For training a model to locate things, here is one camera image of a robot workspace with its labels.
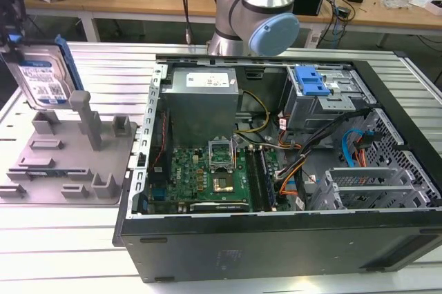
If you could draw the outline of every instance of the metal slotted tabletop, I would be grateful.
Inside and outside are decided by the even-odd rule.
[[[128,114],[141,124],[156,54],[204,54],[204,46],[70,43],[91,108],[102,120]],[[441,93],[406,58],[393,52],[292,49],[284,56],[368,61],[442,155]],[[29,109],[19,91],[0,112],[0,182],[31,136]],[[57,111],[60,119],[76,119]],[[131,157],[129,168],[134,166]],[[0,293],[440,293],[442,248],[397,273],[324,275],[259,280],[144,284],[112,236],[118,209],[0,208]]]

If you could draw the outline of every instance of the motherboard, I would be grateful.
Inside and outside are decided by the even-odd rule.
[[[222,162],[233,168],[213,167]],[[156,206],[176,208],[177,213],[271,210],[275,170],[277,155],[270,148],[174,148],[171,180],[164,188],[153,188],[152,198]]]

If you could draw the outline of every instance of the open computer tower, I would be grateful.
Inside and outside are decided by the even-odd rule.
[[[118,230],[144,282],[397,271],[441,169],[367,62],[162,55]]]

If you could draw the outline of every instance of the ram slot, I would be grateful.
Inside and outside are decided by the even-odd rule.
[[[263,211],[262,198],[258,185],[258,176],[255,167],[255,157],[252,151],[246,150],[246,169],[247,179],[249,182],[250,198],[253,206],[253,211]]]
[[[262,162],[262,151],[257,150],[253,153],[255,168],[256,168],[256,176],[258,178],[258,188],[260,191],[260,197],[262,202],[262,210],[263,211],[271,211],[271,205],[269,201],[269,194],[267,192],[267,181],[266,174],[268,174],[267,169],[264,168],[264,164]]]
[[[263,177],[265,180],[265,188],[267,191],[267,196],[269,197],[269,203],[270,203],[270,207],[275,206],[275,193],[273,191],[273,184],[271,182],[271,175],[269,173],[269,169],[267,166],[267,161],[265,159],[265,154],[264,151],[261,150],[260,151],[260,157],[261,157],[261,164],[262,164],[262,170],[263,170]]]

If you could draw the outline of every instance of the power supply label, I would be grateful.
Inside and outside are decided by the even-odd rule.
[[[186,76],[187,87],[229,87],[227,73],[191,72]]]
[[[50,62],[22,61],[19,69],[34,99],[45,104],[64,104],[68,101]]]

